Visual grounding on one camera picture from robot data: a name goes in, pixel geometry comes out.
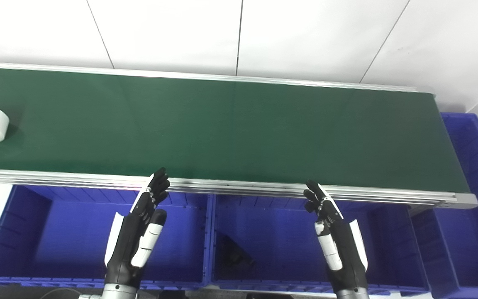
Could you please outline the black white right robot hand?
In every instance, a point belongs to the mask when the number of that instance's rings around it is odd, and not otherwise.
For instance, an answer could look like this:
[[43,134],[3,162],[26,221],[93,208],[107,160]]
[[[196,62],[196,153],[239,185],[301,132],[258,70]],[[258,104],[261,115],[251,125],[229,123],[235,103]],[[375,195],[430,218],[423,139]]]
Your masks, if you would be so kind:
[[315,213],[315,232],[327,263],[329,282],[338,299],[368,299],[368,259],[357,220],[346,220],[331,195],[308,180],[305,209]]

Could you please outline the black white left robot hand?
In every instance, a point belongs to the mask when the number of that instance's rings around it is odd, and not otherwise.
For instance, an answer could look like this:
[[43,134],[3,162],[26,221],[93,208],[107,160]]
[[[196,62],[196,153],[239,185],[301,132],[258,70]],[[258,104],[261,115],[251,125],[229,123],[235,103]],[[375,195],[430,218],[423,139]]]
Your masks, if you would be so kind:
[[105,253],[105,284],[138,289],[144,267],[166,223],[167,212],[157,208],[168,197],[166,168],[159,168],[138,192],[129,214],[115,214]]

